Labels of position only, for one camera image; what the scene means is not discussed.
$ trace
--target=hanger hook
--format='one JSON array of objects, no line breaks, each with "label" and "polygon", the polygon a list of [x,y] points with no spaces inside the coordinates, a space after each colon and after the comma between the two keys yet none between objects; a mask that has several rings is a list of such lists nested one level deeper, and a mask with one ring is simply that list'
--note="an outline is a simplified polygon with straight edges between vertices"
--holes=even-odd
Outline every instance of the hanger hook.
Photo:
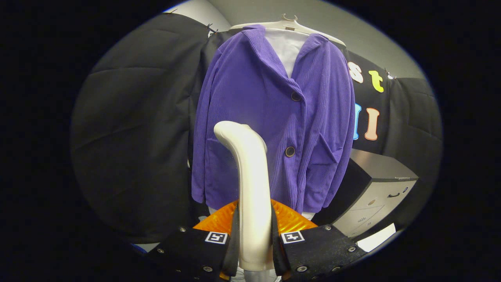
[{"label": "hanger hook", "polygon": [[297,21],[297,20],[298,20],[298,17],[296,17],[296,15],[294,15],[294,19],[293,19],[293,20],[291,20],[291,19],[287,19],[287,18],[285,17],[285,14],[282,14],[282,19],[284,19],[284,20],[286,20],[286,21],[293,22],[293,21]]}]

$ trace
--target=button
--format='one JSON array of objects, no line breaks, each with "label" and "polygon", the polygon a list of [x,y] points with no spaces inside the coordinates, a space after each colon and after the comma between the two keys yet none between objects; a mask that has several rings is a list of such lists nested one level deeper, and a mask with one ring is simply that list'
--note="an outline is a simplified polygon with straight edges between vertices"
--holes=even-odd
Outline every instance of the button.
[{"label": "button", "polygon": [[294,147],[287,147],[287,149],[285,149],[285,155],[289,158],[294,156],[295,152],[296,150],[294,149]]},{"label": "button", "polygon": [[295,91],[292,92],[291,98],[294,101],[300,101],[301,100],[301,96],[299,96],[299,94],[297,94]]}]

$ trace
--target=jacket collar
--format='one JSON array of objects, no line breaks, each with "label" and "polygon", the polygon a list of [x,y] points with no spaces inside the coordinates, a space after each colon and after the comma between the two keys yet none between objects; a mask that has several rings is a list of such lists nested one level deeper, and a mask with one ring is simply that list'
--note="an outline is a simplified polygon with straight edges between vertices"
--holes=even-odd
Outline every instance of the jacket collar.
[{"label": "jacket collar", "polygon": [[[280,58],[265,38],[266,28],[263,25],[245,26],[242,29],[242,33],[248,38],[252,50],[265,65],[270,67],[278,75],[289,79]],[[320,34],[310,34],[301,47],[296,62],[312,50],[327,42],[329,42],[329,40]]]}]

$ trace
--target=yellow letter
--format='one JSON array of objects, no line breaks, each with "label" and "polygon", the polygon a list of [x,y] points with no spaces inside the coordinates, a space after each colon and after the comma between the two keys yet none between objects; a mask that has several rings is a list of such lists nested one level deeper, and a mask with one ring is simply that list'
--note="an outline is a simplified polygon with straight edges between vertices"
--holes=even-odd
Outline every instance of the yellow letter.
[{"label": "yellow letter", "polygon": [[379,76],[377,71],[369,71],[369,74],[372,75],[372,86],[374,86],[374,89],[383,93],[384,88],[381,87],[381,84],[379,83],[380,81],[383,81],[383,78]]}]

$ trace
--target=screw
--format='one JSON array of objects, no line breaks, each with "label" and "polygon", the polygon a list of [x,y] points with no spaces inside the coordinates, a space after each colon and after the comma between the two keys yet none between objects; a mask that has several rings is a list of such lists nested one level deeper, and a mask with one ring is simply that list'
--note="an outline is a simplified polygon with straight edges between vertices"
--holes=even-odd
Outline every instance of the screw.
[{"label": "screw", "polygon": [[308,267],[301,265],[298,268],[296,268],[297,272],[305,272],[308,269]]}]

